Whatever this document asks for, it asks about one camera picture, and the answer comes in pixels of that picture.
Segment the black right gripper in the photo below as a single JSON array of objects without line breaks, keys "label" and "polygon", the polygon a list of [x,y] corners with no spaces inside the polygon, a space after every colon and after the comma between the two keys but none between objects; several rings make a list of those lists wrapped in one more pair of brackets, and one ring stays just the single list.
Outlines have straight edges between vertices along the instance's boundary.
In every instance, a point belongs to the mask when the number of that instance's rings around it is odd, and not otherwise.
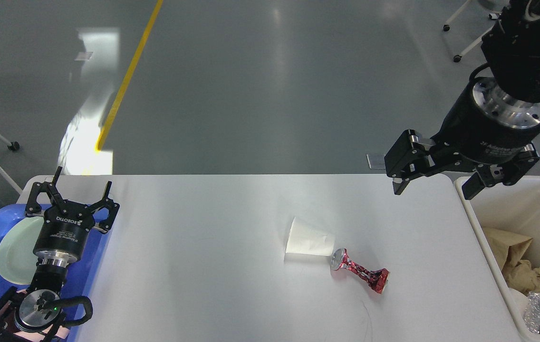
[{"label": "black right gripper", "polygon": [[485,188],[519,182],[540,160],[530,145],[538,134],[540,103],[515,99],[494,78],[479,76],[468,82],[434,139],[411,129],[400,134],[384,156],[386,175],[401,195],[417,178],[473,172],[461,186],[471,200]]}]

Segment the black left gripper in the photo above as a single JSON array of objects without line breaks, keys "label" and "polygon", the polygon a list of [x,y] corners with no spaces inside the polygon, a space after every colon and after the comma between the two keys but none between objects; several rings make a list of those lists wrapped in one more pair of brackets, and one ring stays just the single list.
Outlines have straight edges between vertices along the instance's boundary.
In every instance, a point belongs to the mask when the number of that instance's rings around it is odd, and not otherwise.
[{"label": "black left gripper", "polygon": [[[63,253],[68,255],[67,262],[72,264],[81,260],[90,230],[94,229],[101,234],[111,231],[120,204],[109,197],[112,182],[107,182],[101,199],[96,203],[87,205],[65,202],[56,187],[62,171],[63,167],[58,167],[51,181],[33,183],[24,214],[26,217],[44,215],[44,223],[34,244],[33,254],[44,258],[52,252]],[[41,193],[45,193],[51,203],[44,214],[38,203]],[[98,222],[95,214],[101,211],[105,216]]]}]

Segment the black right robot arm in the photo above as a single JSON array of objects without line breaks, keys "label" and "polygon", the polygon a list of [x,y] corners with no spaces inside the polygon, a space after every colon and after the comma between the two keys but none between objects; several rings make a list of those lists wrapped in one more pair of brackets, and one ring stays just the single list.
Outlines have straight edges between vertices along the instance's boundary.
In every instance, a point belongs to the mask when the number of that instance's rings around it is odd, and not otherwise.
[{"label": "black right robot arm", "polygon": [[511,0],[481,37],[481,50],[485,63],[440,130],[429,139],[405,130],[386,153],[394,194],[420,177],[469,172],[462,193],[470,200],[516,184],[539,161],[532,141],[540,134],[540,0]]}]

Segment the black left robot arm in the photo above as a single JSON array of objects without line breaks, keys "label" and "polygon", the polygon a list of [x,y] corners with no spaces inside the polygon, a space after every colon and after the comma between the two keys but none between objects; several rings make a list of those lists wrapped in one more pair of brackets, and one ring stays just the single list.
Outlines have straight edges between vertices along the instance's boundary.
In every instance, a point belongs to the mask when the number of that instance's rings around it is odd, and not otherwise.
[{"label": "black left robot arm", "polygon": [[31,253],[35,268],[26,288],[9,286],[0,295],[0,342],[63,342],[73,327],[93,316],[89,297],[66,296],[68,273],[85,255],[92,231],[106,234],[120,210],[108,181],[92,204],[64,199],[57,189],[62,168],[50,181],[34,182],[24,207],[41,223]]}]

